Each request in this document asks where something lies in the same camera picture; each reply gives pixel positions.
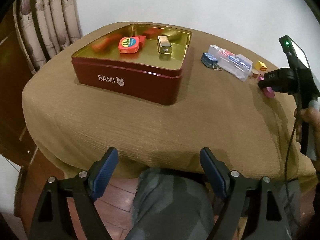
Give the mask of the person right hand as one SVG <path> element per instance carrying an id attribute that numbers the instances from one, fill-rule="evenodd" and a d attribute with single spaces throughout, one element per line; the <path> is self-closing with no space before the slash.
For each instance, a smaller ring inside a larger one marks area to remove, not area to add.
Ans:
<path id="1" fill-rule="evenodd" d="M 315 142 L 319 142 L 319 110 L 309 107 L 298 111 L 295 110 L 294 116 L 296 119 L 300 118 L 296 123 L 296 142 L 301 141 L 302 137 L 302 122 L 308 123 L 313 128 Z"/>

